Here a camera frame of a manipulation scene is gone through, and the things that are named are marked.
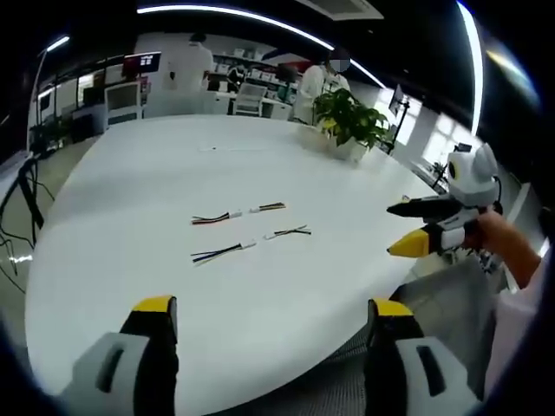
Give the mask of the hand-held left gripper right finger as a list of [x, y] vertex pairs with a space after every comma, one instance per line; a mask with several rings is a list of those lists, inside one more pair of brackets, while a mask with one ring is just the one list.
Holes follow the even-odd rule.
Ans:
[[370, 299], [367, 326], [367, 415], [469, 415], [479, 405], [466, 368], [404, 304]]

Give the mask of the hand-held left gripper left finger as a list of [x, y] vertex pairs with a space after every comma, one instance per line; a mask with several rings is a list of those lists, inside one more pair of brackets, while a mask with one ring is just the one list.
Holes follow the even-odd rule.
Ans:
[[179, 372], [177, 298], [137, 303], [117, 332], [75, 362], [60, 394], [67, 415], [174, 415]]

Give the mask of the person's right hand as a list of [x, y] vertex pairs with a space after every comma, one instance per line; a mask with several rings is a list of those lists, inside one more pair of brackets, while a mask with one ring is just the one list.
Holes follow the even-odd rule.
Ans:
[[541, 263], [541, 257], [526, 237], [493, 210], [476, 218], [475, 230], [465, 236], [463, 247], [486, 250], [500, 257], [520, 289], [528, 286]]

